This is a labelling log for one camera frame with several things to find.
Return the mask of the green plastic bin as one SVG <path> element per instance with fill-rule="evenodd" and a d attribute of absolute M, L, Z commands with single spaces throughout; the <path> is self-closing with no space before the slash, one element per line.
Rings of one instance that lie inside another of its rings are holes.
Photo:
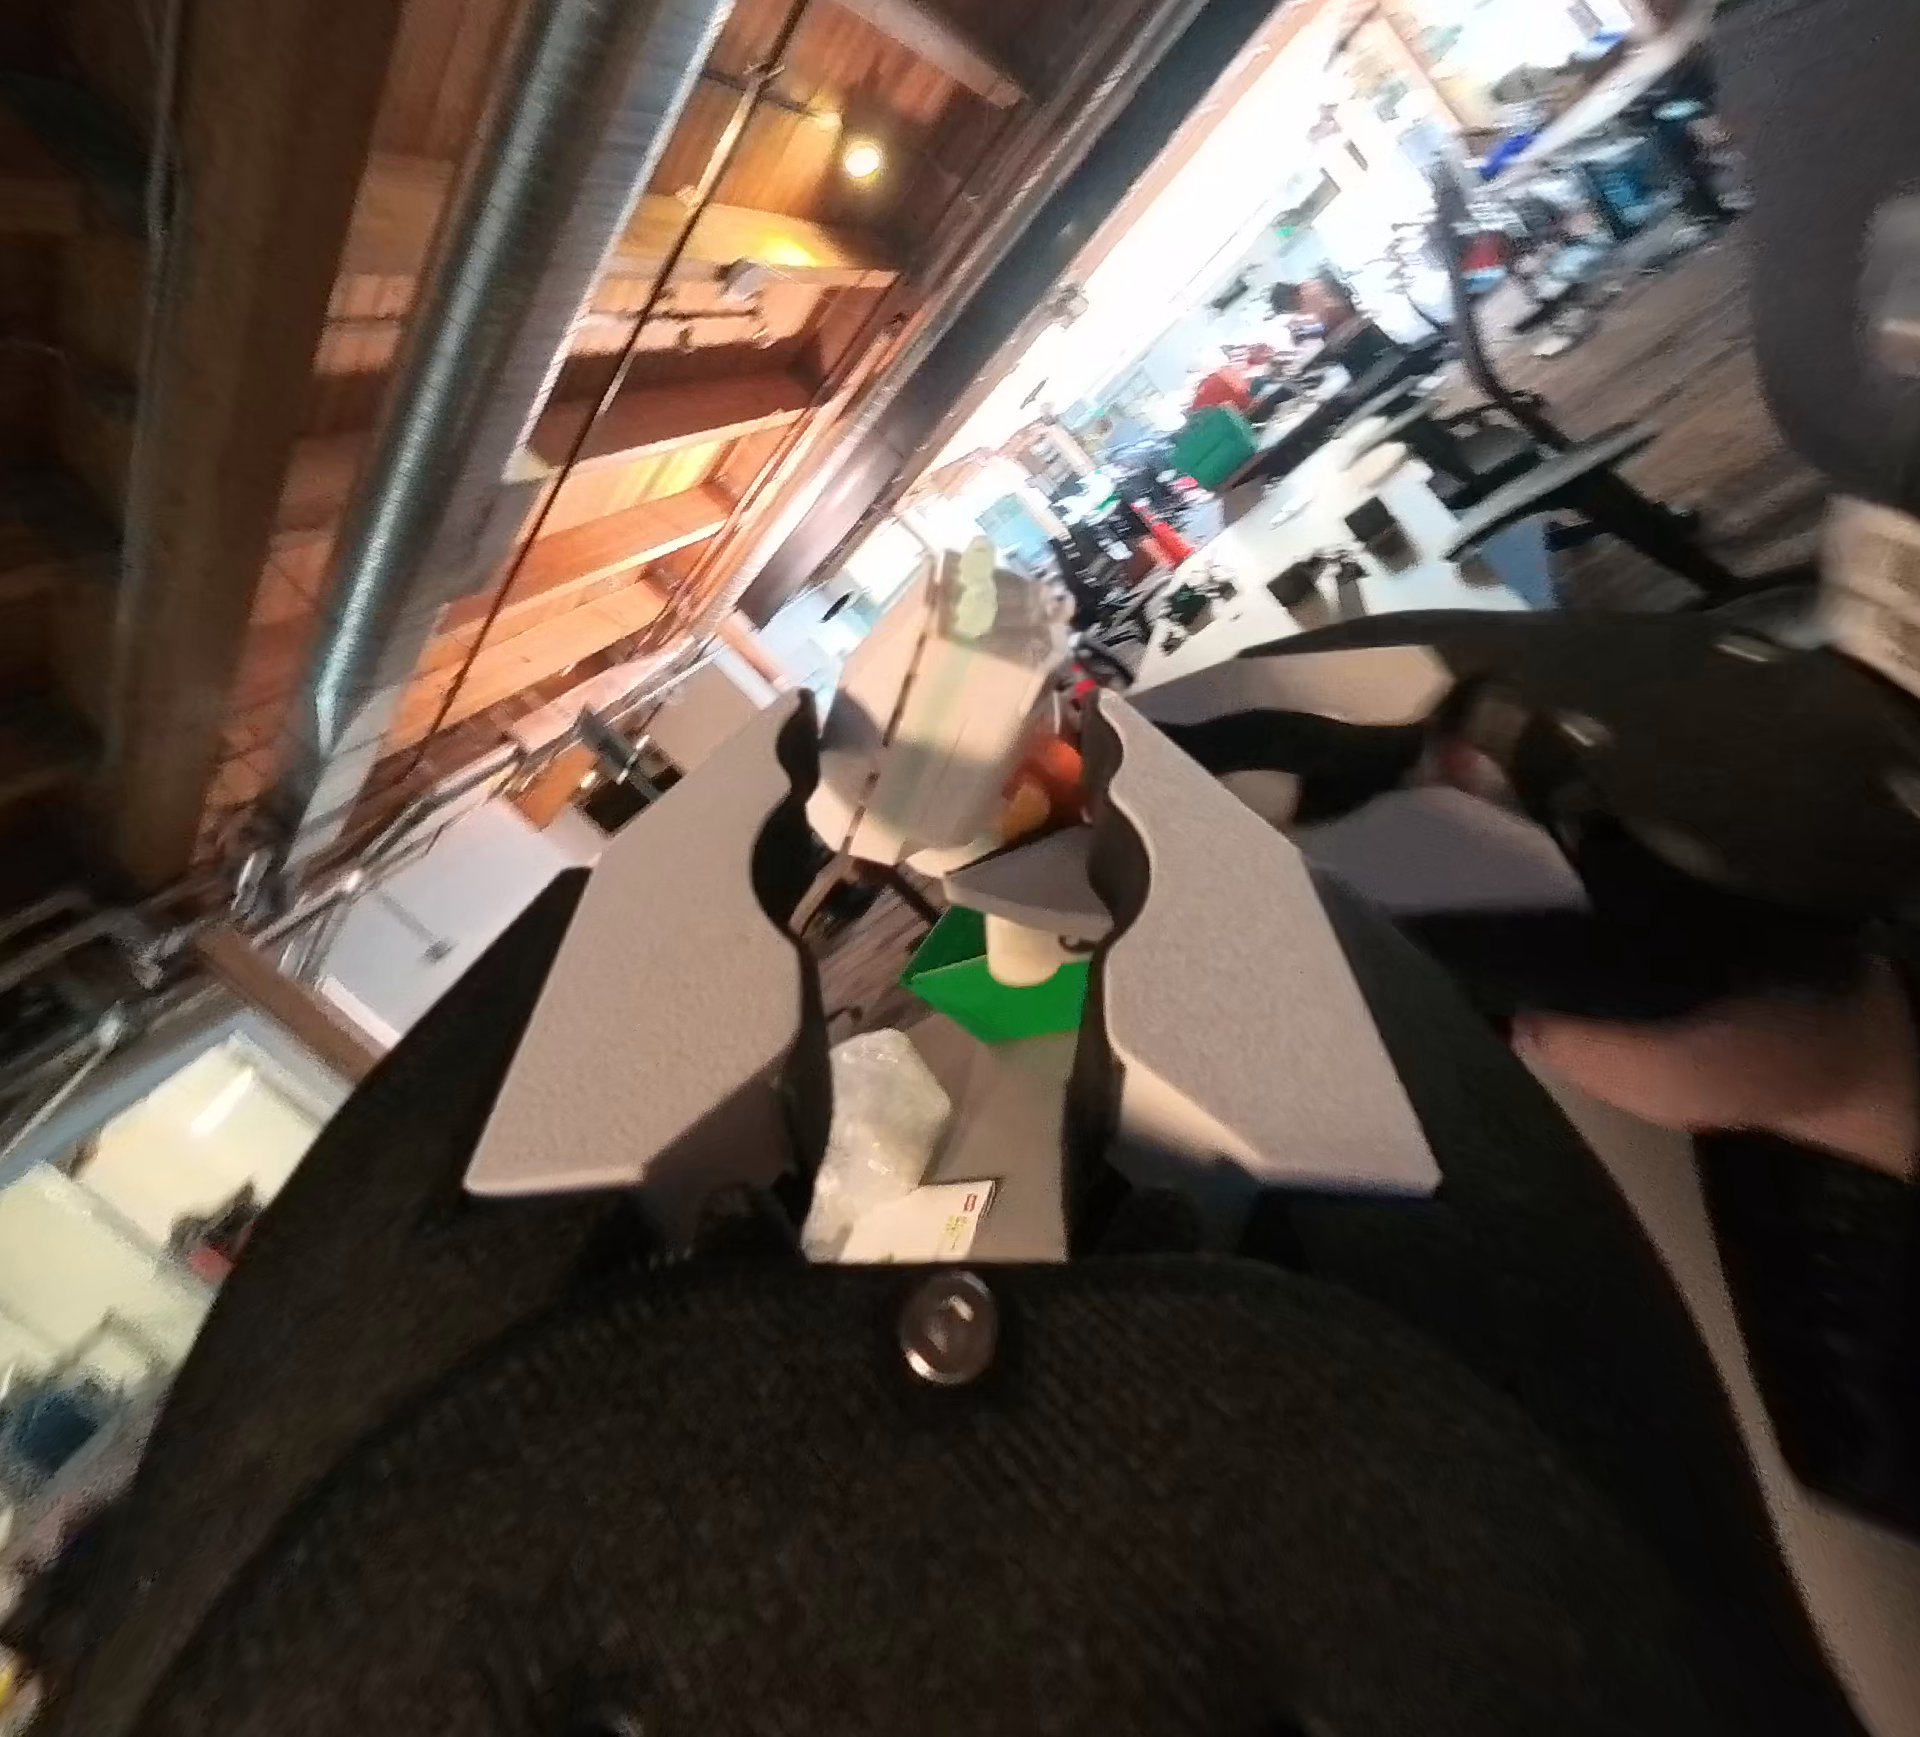
<path fill-rule="evenodd" d="M 999 983 L 987 957 L 987 921 L 974 909 L 948 909 L 914 951 L 900 988 L 977 1042 L 997 1046 L 1073 1034 L 1085 1012 L 1089 968 L 1087 957 L 1067 957 L 1038 985 Z"/>

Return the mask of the distant green crate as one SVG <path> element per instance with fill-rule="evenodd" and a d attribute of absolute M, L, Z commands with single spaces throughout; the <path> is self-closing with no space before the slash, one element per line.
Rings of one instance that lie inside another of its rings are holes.
<path fill-rule="evenodd" d="M 1169 466 L 1179 476 L 1220 494 L 1260 454 L 1260 444 L 1236 407 L 1214 404 L 1185 417 L 1169 450 Z"/>

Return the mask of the instruction booklet with red logo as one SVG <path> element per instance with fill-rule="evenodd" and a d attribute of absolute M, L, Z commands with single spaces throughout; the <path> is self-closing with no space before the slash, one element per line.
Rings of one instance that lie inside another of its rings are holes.
<path fill-rule="evenodd" d="M 849 1226 L 833 1263 L 941 1265 L 966 1260 L 997 1193 L 996 1179 L 920 1185 L 877 1202 Z"/>

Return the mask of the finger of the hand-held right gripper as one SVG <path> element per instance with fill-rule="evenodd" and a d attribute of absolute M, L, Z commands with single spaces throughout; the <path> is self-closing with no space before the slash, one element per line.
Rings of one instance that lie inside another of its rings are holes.
<path fill-rule="evenodd" d="M 1401 791 L 1506 806 L 1508 774 L 1459 721 L 1474 646 L 1506 613 L 1337 621 L 1248 646 L 1132 707 L 1269 827 L 1315 827 Z"/>
<path fill-rule="evenodd" d="M 1112 933 L 1112 913 L 1091 885 L 1087 848 L 1004 848 L 948 873 L 952 909 L 981 919 L 991 980 L 1038 988 L 1085 963 Z"/>

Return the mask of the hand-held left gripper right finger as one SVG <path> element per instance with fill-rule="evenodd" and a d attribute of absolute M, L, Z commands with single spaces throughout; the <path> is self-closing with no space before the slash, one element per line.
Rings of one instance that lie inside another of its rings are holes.
<path fill-rule="evenodd" d="M 1264 1194 L 1434 1197 L 1438 1159 L 1308 861 L 1118 697 L 1081 730 L 1106 913 L 1067 1077 L 1067 1219 L 1109 1179 L 1244 1220 Z"/>

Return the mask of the person's right forearm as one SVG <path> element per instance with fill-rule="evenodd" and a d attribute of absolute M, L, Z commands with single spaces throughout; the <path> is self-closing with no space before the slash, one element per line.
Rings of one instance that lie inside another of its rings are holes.
<path fill-rule="evenodd" d="M 1695 1137 L 1692 1156 L 1787 1467 L 1915 1544 L 1915 1183 L 1758 1132 Z"/>

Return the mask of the person's right hand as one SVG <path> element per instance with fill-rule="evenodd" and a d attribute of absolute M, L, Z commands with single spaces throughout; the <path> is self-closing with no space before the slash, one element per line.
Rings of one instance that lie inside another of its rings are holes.
<path fill-rule="evenodd" d="M 1915 1179 L 1915 1022 L 1889 977 L 1834 999 L 1716 1004 L 1662 1025 L 1523 1014 L 1510 1036 L 1533 1071 L 1647 1125 L 1767 1135 Z"/>

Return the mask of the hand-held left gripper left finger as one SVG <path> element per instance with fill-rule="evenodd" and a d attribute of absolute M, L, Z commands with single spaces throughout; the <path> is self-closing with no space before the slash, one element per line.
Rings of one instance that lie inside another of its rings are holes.
<path fill-rule="evenodd" d="M 624 1190 L 695 1220 L 733 1186 L 803 1197 L 827 1149 L 817 967 L 794 933 L 814 877 L 817 716 L 755 712 L 598 857 L 499 1083 L 464 1189 Z"/>

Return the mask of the clear bubble wrap bags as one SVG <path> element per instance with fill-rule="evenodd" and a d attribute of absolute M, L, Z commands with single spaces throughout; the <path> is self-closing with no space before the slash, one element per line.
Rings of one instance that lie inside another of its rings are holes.
<path fill-rule="evenodd" d="M 833 1044 L 827 1072 L 827 1140 L 800 1233 L 814 1263 L 838 1261 L 872 1215 L 920 1189 L 952 1110 L 948 1090 L 900 1028 Z"/>

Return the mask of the silver ceiling duct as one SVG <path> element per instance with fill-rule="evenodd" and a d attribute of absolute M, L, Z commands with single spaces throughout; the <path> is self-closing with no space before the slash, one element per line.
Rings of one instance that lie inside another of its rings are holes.
<path fill-rule="evenodd" d="M 286 755 L 261 806 L 286 868 L 340 837 L 367 785 L 732 2 L 521 2 L 289 701 Z"/>

